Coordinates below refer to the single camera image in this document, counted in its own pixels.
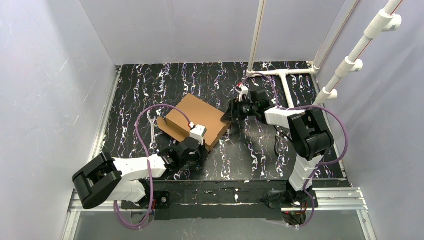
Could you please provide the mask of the brown cardboard box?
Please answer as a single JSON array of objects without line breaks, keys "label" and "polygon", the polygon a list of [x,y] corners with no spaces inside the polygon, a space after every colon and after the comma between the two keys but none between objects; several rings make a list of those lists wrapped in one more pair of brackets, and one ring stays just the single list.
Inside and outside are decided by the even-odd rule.
[{"label": "brown cardboard box", "polygon": [[[206,128],[204,141],[209,152],[231,126],[231,123],[221,121],[224,116],[222,111],[192,94],[187,94],[176,108],[186,114],[195,125],[202,125]],[[175,109],[172,109],[165,117],[158,117],[157,125],[161,131],[177,142],[181,142],[189,136],[190,129],[187,119]]]}]

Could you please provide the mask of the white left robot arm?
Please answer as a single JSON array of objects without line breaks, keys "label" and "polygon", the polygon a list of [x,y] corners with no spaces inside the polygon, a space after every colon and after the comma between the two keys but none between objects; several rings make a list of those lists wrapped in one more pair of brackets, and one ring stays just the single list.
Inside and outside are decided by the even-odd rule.
[{"label": "white left robot arm", "polygon": [[181,142],[149,157],[116,158],[104,152],[78,170],[71,180],[85,210],[106,201],[139,205],[155,199],[151,180],[196,168],[207,154],[206,147],[196,141]]}]

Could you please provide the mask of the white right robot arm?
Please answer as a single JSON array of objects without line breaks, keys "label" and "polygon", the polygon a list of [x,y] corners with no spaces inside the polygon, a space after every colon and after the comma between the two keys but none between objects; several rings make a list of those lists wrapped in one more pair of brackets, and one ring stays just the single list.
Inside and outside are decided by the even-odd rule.
[{"label": "white right robot arm", "polygon": [[265,125],[289,129],[291,142],[296,151],[296,162],[288,180],[294,192],[312,186],[314,170],[334,144],[334,138],[317,108],[284,109],[272,104],[263,91],[252,91],[250,96],[241,94],[228,102],[222,122],[233,123],[254,116]]}]

